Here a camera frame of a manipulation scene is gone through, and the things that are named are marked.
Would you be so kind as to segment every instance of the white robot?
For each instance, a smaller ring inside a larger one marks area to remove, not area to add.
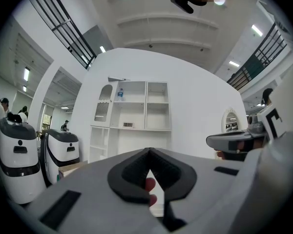
[[[59,167],[79,163],[78,138],[68,132],[49,129],[41,142],[42,172],[47,186],[57,182]]]
[[[18,204],[33,201],[46,189],[31,125],[0,121],[0,174],[7,194]]]

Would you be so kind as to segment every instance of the hand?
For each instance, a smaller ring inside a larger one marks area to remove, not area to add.
[[[254,144],[253,144],[253,149],[263,147],[263,143],[264,143],[264,139],[255,139]],[[238,150],[243,150],[243,148],[244,148],[244,141],[240,141],[238,143]],[[226,159],[225,154],[221,150],[216,150],[216,149],[214,149],[214,150],[217,151],[218,157],[220,157],[222,159]]]
[[[155,187],[156,181],[155,179],[148,177],[146,178],[146,191],[150,192]],[[150,206],[154,205],[157,201],[157,196],[154,194],[150,195]]]

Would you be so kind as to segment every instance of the fluorescent light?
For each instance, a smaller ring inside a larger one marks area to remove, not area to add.
[[[235,63],[235,62],[233,62],[233,61],[229,61],[229,64],[231,64],[231,65],[233,65],[233,66],[236,66],[236,67],[239,67],[239,66],[240,66],[240,64]]]
[[[103,46],[101,46],[101,47],[100,47],[100,49],[101,49],[102,53],[104,53],[104,52],[105,52],[105,49],[104,49],[104,47],[103,47]]]
[[[216,3],[217,5],[223,5],[225,1],[226,0],[214,0],[214,3]]]
[[[86,59],[86,57],[82,56],[82,59],[85,61],[85,63],[88,64],[88,60]]]
[[[28,81],[29,71],[30,71],[30,69],[25,67],[25,69],[24,69],[24,80],[26,80],[26,81]]]
[[[261,37],[263,33],[253,24],[252,29]]]

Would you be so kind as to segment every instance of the water bottle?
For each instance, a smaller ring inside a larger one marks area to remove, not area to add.
[[[124,95],[124,92],[123,92],[123,89],[121,88],[120,91],[118,92],[118,101],[123,101],[123,95]]]

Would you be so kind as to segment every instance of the balcony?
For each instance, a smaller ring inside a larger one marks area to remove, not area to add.
[[[84,39],[61,0],[30,0],[67,50],[87,69],[96,54]]]
[[[244,63],[244,65],[227,81],[236,90],[241,89],[259,75],[286,47],[286,43],[275,23],[264,40]]]

